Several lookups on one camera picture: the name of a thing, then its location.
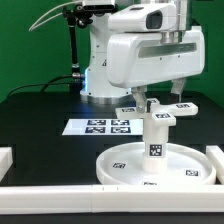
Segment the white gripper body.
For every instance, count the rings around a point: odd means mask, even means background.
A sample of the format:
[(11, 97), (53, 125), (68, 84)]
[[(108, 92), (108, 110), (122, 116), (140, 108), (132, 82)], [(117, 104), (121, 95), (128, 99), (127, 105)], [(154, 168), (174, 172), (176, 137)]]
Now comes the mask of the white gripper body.
[(198, 75), (205, 64), (200, 26), (184, 33), (180, 43), (162, 44), (161, 33), (123, 33), (110, 37), (107, 78), (119, 88), (132, 88)]

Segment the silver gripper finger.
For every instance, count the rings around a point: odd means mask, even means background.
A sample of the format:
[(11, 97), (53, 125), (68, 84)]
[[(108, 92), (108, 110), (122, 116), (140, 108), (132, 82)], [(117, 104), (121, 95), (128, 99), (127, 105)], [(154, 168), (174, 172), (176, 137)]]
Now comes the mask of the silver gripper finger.
[(182, 93), (186, 84), (185, 78), (178, 78), (172, 81), (171, 97), (173, 102), (180, 102), (182, 100)]
[(147, 105), (147, 98), (145, 92), (147, 91), (146, 86), (133, 87), (131, 93), (136, 102), (136, 110), (138, 113), (144, 113)]

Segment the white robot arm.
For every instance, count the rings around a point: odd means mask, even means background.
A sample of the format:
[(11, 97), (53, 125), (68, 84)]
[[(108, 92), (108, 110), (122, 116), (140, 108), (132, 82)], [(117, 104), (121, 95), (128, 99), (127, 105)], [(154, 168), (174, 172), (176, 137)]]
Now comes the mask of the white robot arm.
[(140, 0), (94, 16), (90, 46), (82, 98), (113, 104), (132, 96), (140, 113), (148, 85), (171, 80), (179, 94), (205, 65), (204, 35), (191, 24), (190, 0)]

